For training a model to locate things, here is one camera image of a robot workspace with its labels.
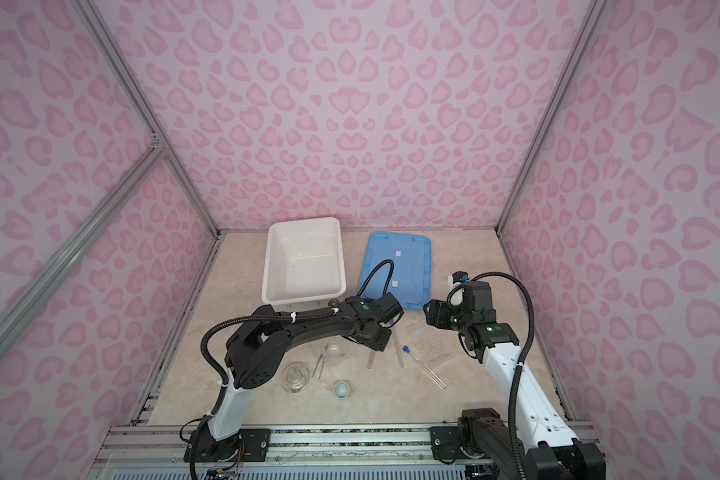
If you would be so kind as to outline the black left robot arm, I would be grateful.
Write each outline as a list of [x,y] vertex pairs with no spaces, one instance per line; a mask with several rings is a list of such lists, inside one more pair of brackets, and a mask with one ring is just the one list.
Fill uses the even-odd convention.
[[404,310],[391,293],[377,300],[350,296],[301,312],[270,305],[211,327],[200,341],[203,359],[220,376],[217,400],[202,430],[215,441],[237,434],[252,391],[272,380],[285,354],[298,346],[340,336],[382,352]]

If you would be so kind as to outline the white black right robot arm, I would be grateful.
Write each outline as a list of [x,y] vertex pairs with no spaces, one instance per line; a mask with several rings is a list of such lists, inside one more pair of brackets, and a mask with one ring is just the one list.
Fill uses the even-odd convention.
[[477,360],[507,398],[507,413],[492,408],[465,410],[457,421],[454,450],[492,461],[498,479],[604,479],[604,454],[583,442],[561,418],[530,370],[527,360],[536,331],[527,288],[514,276],[498,276],[519,290],[527,312],[527,333],[519,339],[498,320],[486,272],[463,271],[450,279],[448,295],[424,307],[428,325],[457,333],[464,351]]

